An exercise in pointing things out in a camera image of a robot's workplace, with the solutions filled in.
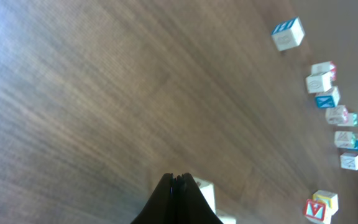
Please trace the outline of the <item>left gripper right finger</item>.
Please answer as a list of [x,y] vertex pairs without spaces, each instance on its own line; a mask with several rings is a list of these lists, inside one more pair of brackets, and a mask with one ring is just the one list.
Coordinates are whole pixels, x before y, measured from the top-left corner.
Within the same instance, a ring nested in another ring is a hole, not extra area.
[[190,173],[175,178],[172,199],[174,224],[222,224]]

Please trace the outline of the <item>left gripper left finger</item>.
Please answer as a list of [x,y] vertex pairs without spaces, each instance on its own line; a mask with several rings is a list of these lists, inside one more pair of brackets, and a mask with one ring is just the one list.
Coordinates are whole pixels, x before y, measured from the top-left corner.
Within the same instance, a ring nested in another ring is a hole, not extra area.
[[131,224],[173,223],[172,184],[173,174],[164,174],[144,208]]

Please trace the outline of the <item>wooden block green side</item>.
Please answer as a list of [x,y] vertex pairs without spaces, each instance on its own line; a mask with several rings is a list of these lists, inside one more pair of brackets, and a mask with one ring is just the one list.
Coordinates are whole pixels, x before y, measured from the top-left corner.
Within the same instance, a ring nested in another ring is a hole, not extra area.
[[194,177],[194,180],[199,187],[203,197],[207,201],[209,207],[216,214],[216,200],[215,200],[215,192],[214,192],[214,184],[207,180],[203,180],[197,177]]

